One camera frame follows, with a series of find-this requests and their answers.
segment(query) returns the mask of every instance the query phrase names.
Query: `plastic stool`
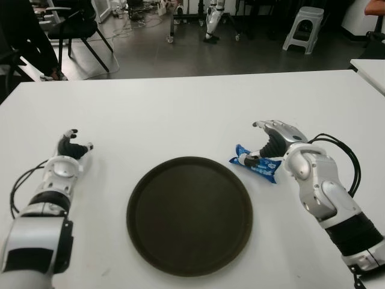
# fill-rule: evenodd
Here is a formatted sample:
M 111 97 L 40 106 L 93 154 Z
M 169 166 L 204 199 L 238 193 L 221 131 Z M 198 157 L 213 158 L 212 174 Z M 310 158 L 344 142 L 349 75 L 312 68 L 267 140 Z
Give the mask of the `plastic stool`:
M 283 45 L 283 50 L 287 51 L 288 47 L 293 44 L 297 46 L 303 46 L 306 48 L 305 54 L 311 54 L 315 43 L 318 40 L 318 32 L 321 27 L 322 18 L 324 17 L 324 10 L 315 7 L 302 7 L 298 12 L 293 27 L 290 30 L 290 33 L 286 37 L 285 44 Z M 294 39 L 294 34 L 298 31 L 298 27 L 303 20 L 311 21 L 313 27 L 312 32 L 308 41 Z

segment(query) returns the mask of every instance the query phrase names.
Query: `round tray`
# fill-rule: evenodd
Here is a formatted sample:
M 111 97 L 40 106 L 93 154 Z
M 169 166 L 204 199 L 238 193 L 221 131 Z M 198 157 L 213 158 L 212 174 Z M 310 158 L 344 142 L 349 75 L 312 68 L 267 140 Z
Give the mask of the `round tray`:
M 206 158 L 183 157 L 137 184 L 127 227 L 141 256 L 178 276 L 212 273 L 231 262 L 251 232 L 253 209 L 242 182 Z

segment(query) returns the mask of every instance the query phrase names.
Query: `black pants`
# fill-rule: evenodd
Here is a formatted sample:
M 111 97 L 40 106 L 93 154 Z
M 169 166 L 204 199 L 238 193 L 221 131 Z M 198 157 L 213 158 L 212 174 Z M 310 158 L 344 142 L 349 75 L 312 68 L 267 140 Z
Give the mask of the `black pants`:
M 0 25 L 9 45 L 39 71 L 52 74 L 58 60 L 29 0 L 0 0 Z

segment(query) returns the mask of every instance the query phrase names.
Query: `gray floor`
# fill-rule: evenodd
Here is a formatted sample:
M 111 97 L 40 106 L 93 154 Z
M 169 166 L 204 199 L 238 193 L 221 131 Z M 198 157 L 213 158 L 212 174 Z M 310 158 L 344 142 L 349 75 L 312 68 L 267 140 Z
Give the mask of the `gray floor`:
M 221 23 L 216 33 L 221 40 L 216 45 L 210 45 L 202 42 L 205 27 L 199 27 L 198 23 L 186 23 L 176 26 L 174 43 L 169 44 L 166 41 L 170 30 L 168 15 L 159 18 L 149 14 L 146 22 L 144 28 L 127 29 L 118 37 L 113 35 L 121 32 L 125 24 L 126 27 L 137 24 L 112 16 L 101 24 L 104 36 L 109 38 L 109 42 L 113 40 L 116 60 L 105 44 L 98 41 L 99 36 L 91 38 L 96 40 L 90 42 L 92 47 L 110 72 L 115 73 L 100 75 L 105 73 L 104 69 L 81 42 L 73 44 L 72 58 L 67 56 L 67 48 L 64 48 L 63 72 L 69 80 L 76 80 L 346 69 L 350 59 L 363 52 L 362 42 L 352 42 L 340 32 L 330 31 L 320 33 L 312 55 L 304 55 L 301 48 L 285 52 L 282 51 L 285 35 L 279 35 L 276 41 L 268 40 L 267 25 L 263 21 L 256 25 L 252 41 L 242 35 L 241 40 L 236 42 L 232 27 Z

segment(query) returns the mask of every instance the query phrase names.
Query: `desk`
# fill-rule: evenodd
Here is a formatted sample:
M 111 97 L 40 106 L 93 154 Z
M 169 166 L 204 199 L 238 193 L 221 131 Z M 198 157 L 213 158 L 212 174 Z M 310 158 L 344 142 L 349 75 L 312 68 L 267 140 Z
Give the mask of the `desk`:
M 352 289 L 353 276 L 339 251 L 304 210 L 298 185 L 283 167 L 274 185 L 228 160 L 237 143 L 256 150 L 267 142 L 267 135 L 251 126 L 255 120 L 280 119 L 308 138 L 328 132 L 360 160 L 355 200 L 384 233 L 384 111 L 383 96 L 352 70 L 22 83 L 0 105 L 0 240 L 11 224 L 13 182 L 47 159 L 64 131 L 78 128 L 78 141 L 92 141 L 94 150 L 70 210 L 71 264 L 54 277 L 55 288 Z M 320 145 L 350 186 L 348 157 L 332 144 Z M 134 249 L 126 229 L 127 203 L 141 177 L 163 161 L 189 155 L 233 171 L 254 210 L 241 254 L 199 278 L 153 268 Z M 37 172 L 20 188 L 17 206 L 28 203 L 41 178 Z
M 385 95 L 385 60 L 352 59 L 350 63 L 363 79 Z

